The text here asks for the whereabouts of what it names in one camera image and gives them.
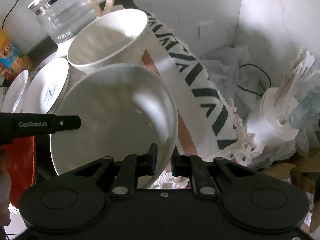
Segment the white plate Sweet print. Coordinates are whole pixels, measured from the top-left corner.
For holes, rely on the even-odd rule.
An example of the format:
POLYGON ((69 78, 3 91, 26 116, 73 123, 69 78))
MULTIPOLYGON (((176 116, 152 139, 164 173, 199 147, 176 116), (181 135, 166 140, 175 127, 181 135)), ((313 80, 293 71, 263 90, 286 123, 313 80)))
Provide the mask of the white plate Sweet print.
POLYGON ((2 113, 21 113, 23 101, 30 85, 29 71, 23 70, 10 85, 2 106, 2 113))

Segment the red and black bowl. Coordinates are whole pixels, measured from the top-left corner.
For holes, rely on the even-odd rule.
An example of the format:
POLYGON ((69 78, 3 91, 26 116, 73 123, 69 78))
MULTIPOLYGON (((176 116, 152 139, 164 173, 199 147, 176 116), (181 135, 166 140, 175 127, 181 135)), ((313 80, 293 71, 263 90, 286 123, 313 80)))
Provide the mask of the red and black bowl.
POLYGON ((11 178, 10 202, 18 208, 22 193, 35 184, 35 137, 17 138, 3 146, 9 157, 8 173, 11 178))

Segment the white bowl yellow rim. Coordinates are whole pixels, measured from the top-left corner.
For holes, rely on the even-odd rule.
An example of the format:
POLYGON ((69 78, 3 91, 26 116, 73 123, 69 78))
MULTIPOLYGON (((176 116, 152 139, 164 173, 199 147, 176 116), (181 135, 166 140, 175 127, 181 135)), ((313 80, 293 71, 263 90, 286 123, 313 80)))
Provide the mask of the white bowl yellow rim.
POLYGON ((113 64, 83 77, 65 96, 57 115, 77 115, 78 129, 50 137, 57 174, 111 156, 121 161, 158 147, 156 172, 139 178, 148 189, 166 168, 176 145, 174 96, 159 75, 145 67, 113 64))

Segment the patterned fringed cloth mat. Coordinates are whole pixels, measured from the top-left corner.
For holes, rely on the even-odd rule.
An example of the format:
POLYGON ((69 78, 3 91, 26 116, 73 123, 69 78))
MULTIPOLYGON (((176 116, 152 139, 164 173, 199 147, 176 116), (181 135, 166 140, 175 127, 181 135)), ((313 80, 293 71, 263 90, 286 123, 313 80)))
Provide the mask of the patterned fringed cloth mat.
POLYGON ((248 166, 252 138, 236 114, 233 100, 225 100, 207 69, 154 14, 147 13, 149 35, 142 56, 144 67, 158 74, 174 95, 178 111, 179 154, 204 161, 223 157, 248 166))

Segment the white plate green X print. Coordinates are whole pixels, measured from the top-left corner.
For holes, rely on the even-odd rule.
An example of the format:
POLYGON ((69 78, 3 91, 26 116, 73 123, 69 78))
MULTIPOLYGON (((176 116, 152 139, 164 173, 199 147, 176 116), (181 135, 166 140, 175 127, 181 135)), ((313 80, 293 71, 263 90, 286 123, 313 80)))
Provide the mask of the white plate green X print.
POLYGON ((31 81, 23 101, 23 113, 53 113, 66 94, 69 64, 64 57, 48 62, 31 81))

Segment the orange juice bottle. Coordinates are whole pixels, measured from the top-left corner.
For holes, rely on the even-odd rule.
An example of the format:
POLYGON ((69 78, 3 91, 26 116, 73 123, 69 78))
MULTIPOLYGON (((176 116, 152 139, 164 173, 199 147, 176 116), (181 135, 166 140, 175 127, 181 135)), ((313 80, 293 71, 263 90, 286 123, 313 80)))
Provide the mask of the orange juice bottle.
POLYGON ((0 33, 1 63, 4 64, 15 76, 24 70, 31 72, 35 66, 32 60, 22 53, 14 45, 6 32, 1 29, 0 33))

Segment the white utensil holder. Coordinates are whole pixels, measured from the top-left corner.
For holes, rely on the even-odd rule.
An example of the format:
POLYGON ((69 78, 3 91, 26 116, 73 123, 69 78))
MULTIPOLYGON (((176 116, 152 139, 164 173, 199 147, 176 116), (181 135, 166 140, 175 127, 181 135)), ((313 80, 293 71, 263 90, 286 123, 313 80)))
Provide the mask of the white utensil holder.
POLYGON ((297 136, 301 124, 294 123, 293 112, 298 107, 294 96, 302 85, 319 73, 311 70, 316 58, 310 51, 300 50, 292 63, 292 70, 279 87, 266 90, 261 99, 249 113, 246 131, 253 137, 256 151, 276 148, 297 136))

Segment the white bowl near kettle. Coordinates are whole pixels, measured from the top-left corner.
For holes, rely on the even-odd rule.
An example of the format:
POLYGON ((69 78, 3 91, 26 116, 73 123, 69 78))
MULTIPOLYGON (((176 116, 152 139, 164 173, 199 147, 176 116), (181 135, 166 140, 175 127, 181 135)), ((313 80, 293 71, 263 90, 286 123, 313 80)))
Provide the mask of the white bowl near kettle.
POLYGON ((142 10, 111 12, 78 33, 68 49, 68 62, 86 74, 110 64, 138 64, 149 30, 148 16, 142 10))

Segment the glass electric kettle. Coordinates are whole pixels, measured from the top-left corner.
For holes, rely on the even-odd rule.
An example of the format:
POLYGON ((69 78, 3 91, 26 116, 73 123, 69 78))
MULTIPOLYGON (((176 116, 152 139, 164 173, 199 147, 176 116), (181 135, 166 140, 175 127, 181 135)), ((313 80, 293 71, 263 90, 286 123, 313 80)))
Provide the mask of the glass electric kettle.
POLYGON ((97 17, 108 14, 114 0, 106 0, 101 9, 97 0, 33 0, 28 9, 50 38, 60 44, 75 37, 97 17))

